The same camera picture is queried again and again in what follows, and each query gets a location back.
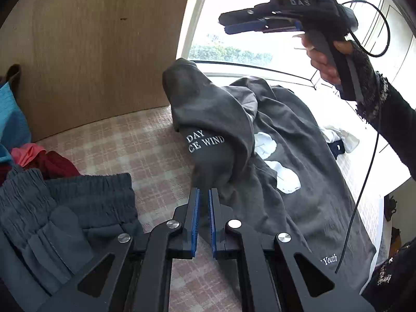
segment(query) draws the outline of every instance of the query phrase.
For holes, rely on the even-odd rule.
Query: silver screw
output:
[[[122,233],[117,237],[120,243],[127,243],[130,240],[130,235],[128,233]]]
[[[282,243],[288,243],[292,239],[292,237],[287,232],[279,233],[279,235],[277,236],[277,238]]]
[[[168,226],[169,229],[176,229],[180,225],[180,222],[178,222],[177,220],[172,219],[172,220],[168,221],[166,223],[166,225]]]
[[[238,229],[241,226],[241,222],[238,219],[232,219],[228,222],[228,226],[233,229]]]

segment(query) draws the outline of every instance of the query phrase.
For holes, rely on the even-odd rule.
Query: pink cloth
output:
[[[20,148],[13,148],[10,153],[16,164],[25,167],[32,162],[35,157],[41,152],[46,151],[45,148],[35,143],[26,143]]]

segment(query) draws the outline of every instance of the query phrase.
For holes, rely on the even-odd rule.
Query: checkered fabric surface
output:
[[[173,129],[170,107],[87,124],[38,144],[68,158],[81,174],[130,173],[145,232],[171,219],[174,209],[188,200],[192,159]],[[241,311],[202,238],[193,260],[173,261],[169,311]]]

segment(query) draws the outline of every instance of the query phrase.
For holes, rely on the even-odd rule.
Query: white print on shirt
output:
[[[276,151],[277,144],[269,134],[259,132],[254,135],[254,151],[263,159],[269,158]],[[265,163],[276,171],[276,188],[283,193],[294,193],[300,189],[300,180],[295,172],[284,167],[278,161],[265,160]]]
[[[193,153],[195,150],[199,150],[202,148],[201,144],[197,142],[196,140],[198,138],[201,138],[201,141],[205,144],[205,146],[214,146],[215,144],[220,144],[220,143],[225,142],[225,139],[223,136],[214,136],[214,137],[208,137],[208,138],[202,138],[202,137],[205,137],[202,130],[197,130],[193,132],[192,135],[186,136],[186,140],[188,141],[188,143],[191,143],[193,140],[195,140],[195,142],[191,143],[188,146],[188,150],[190,153]]]
[[[336,258],[336,254],[334,253],[332,256],[330,257],[325,257],[324,259],[321,260],[321,262],[324,262],[325,265],[337,262],[338,259]]]

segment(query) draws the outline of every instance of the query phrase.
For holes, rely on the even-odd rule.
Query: red cloth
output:
[[[10,154],[12,155],[16,164],[20,165],[21,167],[25,167],[31,161],[33,161],[41,151],[45,151],[45,148],[37,145],[36,143],[26,143],[23,144],[20,148],[13,148]]]
[[[9,163],[0,163],[0,186],[3,185],[6,180],[7,173],[12,169]]]
[[[35,159],[24,168],[30,169],[32,167],[38,168],[45,180],[81,175],[70,160],[55,151],[39,152]]]

